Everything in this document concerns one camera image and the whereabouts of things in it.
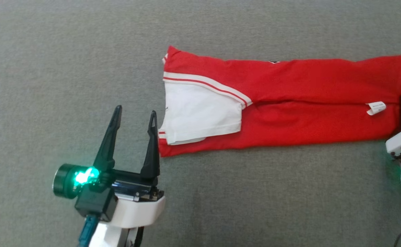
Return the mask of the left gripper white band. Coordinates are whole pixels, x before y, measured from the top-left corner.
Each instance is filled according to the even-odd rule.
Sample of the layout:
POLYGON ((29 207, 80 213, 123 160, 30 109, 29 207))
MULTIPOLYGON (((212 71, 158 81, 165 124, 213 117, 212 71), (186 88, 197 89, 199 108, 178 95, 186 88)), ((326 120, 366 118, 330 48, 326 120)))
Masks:
MULTIPOLYGON (((117 131, 121 125, 122 106, 115 107, 114 113, 96 155, 93 167, 111 170, 115 166, 114 150, 117 131)), ((147 134, 149 142, 141 172, 133 173, 114 170, 112 188, 118 198, 111 225, 119 228, 139 228, 155 223, 164 210, 166 197, 158 189, 161 173, 159 155, 158 117, 151 112, 147 134)))

